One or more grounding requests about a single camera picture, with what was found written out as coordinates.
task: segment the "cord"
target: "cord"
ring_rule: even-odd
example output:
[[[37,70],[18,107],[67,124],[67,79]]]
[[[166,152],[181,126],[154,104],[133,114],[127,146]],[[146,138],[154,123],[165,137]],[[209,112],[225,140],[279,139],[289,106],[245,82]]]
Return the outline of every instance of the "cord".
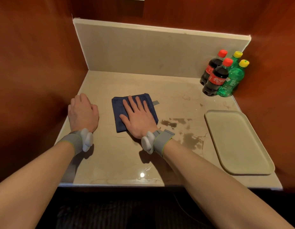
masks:
[[[197,219],[195,219],[195,218],[193,218],[191,215],[189,215],[189,214],[188,214],[188,213],[187,213],[187,212],[181,207],[181,205],[179,204],[179,202],[178,202],[178,200],[177,200],[177,198],[176,198],[176,196],[175,196],[174,193],[173,193],[173,195],[174,195],[174,198],[176,199],[176,202],[177,202],[177,204],[179,205],[180,209],[182,209],[183,212],[185,212],[187,216],[189,216],[191,219],[195,220],[196,222],[198,222],[198,223],[204,225],[205,227],[209,227],[209,228],[211,228],[210,226],[208,226],[208,225],[206,225],[206,224],[204,224],[204,223],[198,221]]]

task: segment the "red label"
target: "red label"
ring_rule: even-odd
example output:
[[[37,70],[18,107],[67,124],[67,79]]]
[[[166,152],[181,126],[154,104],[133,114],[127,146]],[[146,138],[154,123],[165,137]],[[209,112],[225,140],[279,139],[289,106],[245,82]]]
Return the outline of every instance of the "red label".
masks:
[[[206,72],[207,72],[209,75],[212,74],[212,71],[213,71],[213,70],[214,70],[214,68],[211,67],[210,65],[208,65],[207,68],[206,68]]]
[[[225,81],[226,81],[226,78],[219,78],[217,77],[216,75],[214,75],[214,73],[212,73],[210,76],[209,76],[209,79],[208,79],[211,83],[215,84],[215,85],[222,85]]]

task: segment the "green bottle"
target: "green bottle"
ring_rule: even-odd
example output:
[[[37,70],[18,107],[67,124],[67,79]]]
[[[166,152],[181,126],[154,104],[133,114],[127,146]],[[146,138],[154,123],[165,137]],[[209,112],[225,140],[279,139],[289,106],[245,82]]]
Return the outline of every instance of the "green bottle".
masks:
[[[240,51],[234,52],[233,56],[231,57],[231,59],[233,60],[233,63],[231,64],[230,67],[228,67],[228,71],[230,71],[232,68],[238,67],[239,58],[241,58],[242,55],[243,55],[243,53]]]
[[[229,71],[229,76],[222,86],[217,90],[217,94],[221,97],[227,97],[232,93],[232,90],[244,78],[245,68],[249,65],[249,61],[242,59],[238,65]]]

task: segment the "tray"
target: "tray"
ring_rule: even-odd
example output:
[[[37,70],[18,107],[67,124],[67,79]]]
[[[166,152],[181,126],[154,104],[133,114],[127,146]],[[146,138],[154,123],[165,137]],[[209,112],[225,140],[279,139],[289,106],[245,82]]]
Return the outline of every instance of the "tray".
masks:
[[[209,110],[205,119],[226,171],[235,175],[269,175],[275,171],[273,161],[243,113]]]

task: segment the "bottle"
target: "bottle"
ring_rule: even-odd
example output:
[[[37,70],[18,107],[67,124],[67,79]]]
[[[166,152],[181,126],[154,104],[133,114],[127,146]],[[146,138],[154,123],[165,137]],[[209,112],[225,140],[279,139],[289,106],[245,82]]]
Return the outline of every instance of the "bottle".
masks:
[[[228,77],[228,67],[231,66],[233,60],[231,58],[225,58],[222,65],[215,68],[207,83],[203,87],[203,93],[207,96],[215,96],[217,89],[225,82]]]
[[[235,68],[239,65],[239,58],[241,58],[243,55],[242,52],[240,51],[236,51],[234,52],[233,56],[231,57],[231,59],[233,60],[233,63],[231,64],[231,66],[228,68],[228,71],[230,71],[232,68]]]
[[[205,72],[201,76],[201,80],[199,81],[202,85],[205,85],[207,83],[208,78],[210,74],[212,73],[212,71],[218,66],[222,65],[223,59],[224,57],[226,57],[227,53],[228,52],[226,50],[220,50],[217,54],[217,57],[209,61],[209,64],[207,68],[205,69]]]
[[[222,97],[229,96],[233,89],[240,83],[244,78],[245,68],[249,65],[249,61],[242,59],[238,65],[229,71],[229,77],[226,79],[225,83],[219,87],[217,94]]]

